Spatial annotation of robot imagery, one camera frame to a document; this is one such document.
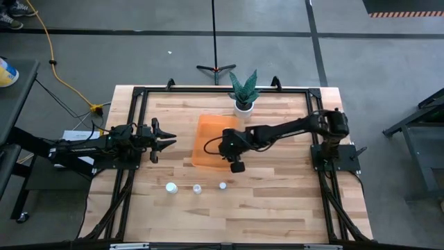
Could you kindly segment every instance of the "shoe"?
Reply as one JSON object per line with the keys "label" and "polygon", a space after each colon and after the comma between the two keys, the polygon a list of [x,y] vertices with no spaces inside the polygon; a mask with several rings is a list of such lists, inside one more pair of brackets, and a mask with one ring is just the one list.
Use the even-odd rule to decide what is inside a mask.
{"label": "shoe", "polygon": [[6,12],[0,13],[0,27],[1,28],[10,28],[13,30],[23,28],[23,24],[17,20],[14,20]]}
{"label": "shoe", "polygon": [[9,15],[13,17],[32,17],[37,14],[34,10],[31,10],[28,6],[16,1],[8,10]]}

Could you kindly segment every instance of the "yellow object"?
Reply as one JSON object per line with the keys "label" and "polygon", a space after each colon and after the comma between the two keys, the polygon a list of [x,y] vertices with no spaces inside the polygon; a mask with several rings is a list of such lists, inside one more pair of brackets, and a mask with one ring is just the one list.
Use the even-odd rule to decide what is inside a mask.
{"label": "yellow object", "polygon": [[[205,153],[203,147],[214,138],[221,137],[225,128],[239,129],[239,120],[236,117],[221,115],[201,115],[199,117],[196,141],[194,143],[191,163],[194,167],[209,167],[214,170],[230,171],[230,163],[222,159],[219,154]],[[206,149],[218,153],[218,145],[222,139],[210,142]]]}
{"label": "yellow object", "polygon": [[48,43],[49,43],[49,50],[51,51],[51,60],[49,61],[51,64],[51,68],[53,70],[53,75],[54,77],[57,79],[57,81],[61,82],[63,85],[67,86],[69,89],[71,89],[72,91],[74,91],[76,94],[78,94],[78,96],[80,96],[88,105],[89,105],[89,109],[91,110],[91,112],[93,113],[97,113],[99,115],[103,114],[103,104],[92,104],[90,101],[88,101],[88,99],[86,99],[86,97],[84,97],[82,95],[82,93],[80,93],[78,90],[76,90],[75,88],[73,88],[72,86],[70,86],[70,84],[66,83],[65,81],[63,81],[56,72],[56,60],[54,59],[54,51],[53,51],[53,44],[51,42],[51,38],[49,37],[49,33],[48,30],[46,29],[46,26],[44,25],[42,19],[39,16],[38,11],[36,11],[36,9],[34,8],[34,6],[30,3],[29,0],[26,0],[26,2],[28,3],[29,7],[31,7],[31,9],[33,9],[33,11],[36,13],[36,16],[39,20],[39,22],[41,23],[44,32],[46,33],[46,37],[48,38]]}
{"label": "yellow object", "polygon": [[19,72],[0,58],[0,88],[8,87],[19,78]]}

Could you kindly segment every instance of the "green plant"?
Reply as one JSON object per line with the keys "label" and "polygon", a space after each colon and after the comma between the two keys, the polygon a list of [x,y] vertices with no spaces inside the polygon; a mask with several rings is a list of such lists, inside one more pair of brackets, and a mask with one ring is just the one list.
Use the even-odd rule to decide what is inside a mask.
{"label": "green plant", "polygon": [[237,101],[238,108],[245,110],[251,107],[253,103],[259,97],[259,90],[256,90],[257,75],[256,71],[248,78],[244,86],[237,80],[237,77],[230,72],[231,83],[233,84],[234,93],[228,93],[231,99]]}

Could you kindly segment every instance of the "potted plant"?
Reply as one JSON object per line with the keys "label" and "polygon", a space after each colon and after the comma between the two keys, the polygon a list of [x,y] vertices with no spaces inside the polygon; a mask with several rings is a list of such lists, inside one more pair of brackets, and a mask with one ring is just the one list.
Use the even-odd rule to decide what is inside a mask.
{"label": "potted plant", "polygon": [[237,80],[237,77],[230,72],[231,83],[234,93],[228,93],[234,100],[234,114],[238,118],[248,118],[253,112],[255,100],[259,97],[259,90],[256,90],[256,71],[248,78],[244,86]]}

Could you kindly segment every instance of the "black stand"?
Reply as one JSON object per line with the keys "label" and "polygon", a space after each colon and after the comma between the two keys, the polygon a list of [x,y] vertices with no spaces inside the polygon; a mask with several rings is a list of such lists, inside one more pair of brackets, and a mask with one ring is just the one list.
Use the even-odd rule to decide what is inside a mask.
{"label": "black stand", "polygon": [[214,41],[214,67],[206,67],[197,65],[196,68],[198,69],[206,69],[210,70],[214,73],[214,84],[219,85],[219,73],[223,71],[224,69],[234,69],[236,65],[228,65],[223,67],[217,67],[217,46],[216,46],[216,20],[214,18],[214,0],[211,0],[212,5],[212,17],[213,17],[213,41]]}

